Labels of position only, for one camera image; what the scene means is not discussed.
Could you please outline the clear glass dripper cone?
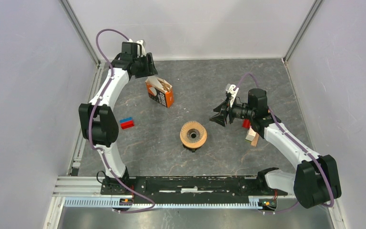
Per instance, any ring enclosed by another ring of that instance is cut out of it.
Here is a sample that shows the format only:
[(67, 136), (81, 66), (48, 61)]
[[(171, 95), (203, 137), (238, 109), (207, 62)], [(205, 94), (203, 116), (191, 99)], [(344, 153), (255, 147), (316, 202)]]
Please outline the clear glass dripper cone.
[(189, 123), (184, 125), (183, 137), (190, 143), (199, 142), (204, 136), (204, 128), (199, 124)]

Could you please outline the dark glass carafe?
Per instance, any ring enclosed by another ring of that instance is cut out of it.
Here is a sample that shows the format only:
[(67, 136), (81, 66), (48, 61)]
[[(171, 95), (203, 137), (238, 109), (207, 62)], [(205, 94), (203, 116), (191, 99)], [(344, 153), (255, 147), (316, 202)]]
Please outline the dark glass carafe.
[(186, 150), (190, 151), (190, 152), (196, 152), (198, 149), (200, 149), (201, 147), (198, 147), (198, 148), (189, 148), (187, 146), (183, 146)]

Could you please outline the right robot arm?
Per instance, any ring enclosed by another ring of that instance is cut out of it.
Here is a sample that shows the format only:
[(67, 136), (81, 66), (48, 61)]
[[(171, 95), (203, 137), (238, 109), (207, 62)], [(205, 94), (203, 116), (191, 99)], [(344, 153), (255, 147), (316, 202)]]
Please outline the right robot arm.
[(251, 129), (275, 146), (295, 168), (293, 174), (278, 168), (261, 171), (257, 191), (268, 195), (278, 189), (293, 194), (304, 208), (332, 207), (342, 195), (336, 160), (331, 155), (319, 154), (297, 139), (269, 108), (265, 90), (249, 90), (246, 103), (237, 102), (238, 91), (236, 85), (227, 85), (226, 99), (214, 109), (216, 114), (210, 121), (226, 126), (236, 118), (249, 120)]

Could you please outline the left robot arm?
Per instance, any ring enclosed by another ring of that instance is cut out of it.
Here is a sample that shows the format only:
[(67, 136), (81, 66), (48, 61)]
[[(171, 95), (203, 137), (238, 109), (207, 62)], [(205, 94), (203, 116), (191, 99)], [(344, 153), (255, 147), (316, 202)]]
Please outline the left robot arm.
[(96, 150), (105, 167), (105, 175), (113, 180), (112, 188), (126, 194), (131, 188), (128, 169), (122, 162), (116, 144), (119, 125), (112, 111), (122, 89), (132, 77), (154, 76), (158, 72), (153, 56), (145, 50), (145, 41), (122, 43), (122, 50), (108, 63), (107, 76), (97, 94), (78, 108), (83, 137)]

